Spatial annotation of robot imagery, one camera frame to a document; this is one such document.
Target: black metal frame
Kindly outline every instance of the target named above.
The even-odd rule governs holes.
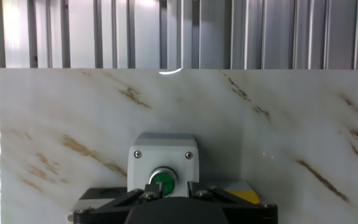
[[[144,197],[145,192],[152,196]],[[81,224],[278,223],[276,205],[253,204],[220,188],[189,182],[188,198],[165,197],[162,192],[163,185],[147,184],[145,190],[135,189],[97,209],[74,211],[73,220]]]

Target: metal grille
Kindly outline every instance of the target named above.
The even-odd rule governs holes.
[[[0,0],[0,67],[358,69],[358,0]]]

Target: green button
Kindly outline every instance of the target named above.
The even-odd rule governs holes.
[[[173,177],[164,172],[156,174],[150,183],[162,183],[164,185],[164,195],[170,195],[173,192],[173,189],[175,189],[175,181]]]

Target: yellow label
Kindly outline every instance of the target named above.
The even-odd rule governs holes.
[[[260,200],[253,190],[228,190],[229,193],[242,198],[250,203],[258,204]]]

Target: white marble panel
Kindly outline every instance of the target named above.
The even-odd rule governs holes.
[[[358,71],[0,70],[0,223],[65,223],[126,185],[144,131],[190,133],[202,180],[246,180],[280,223],[358,223]]]

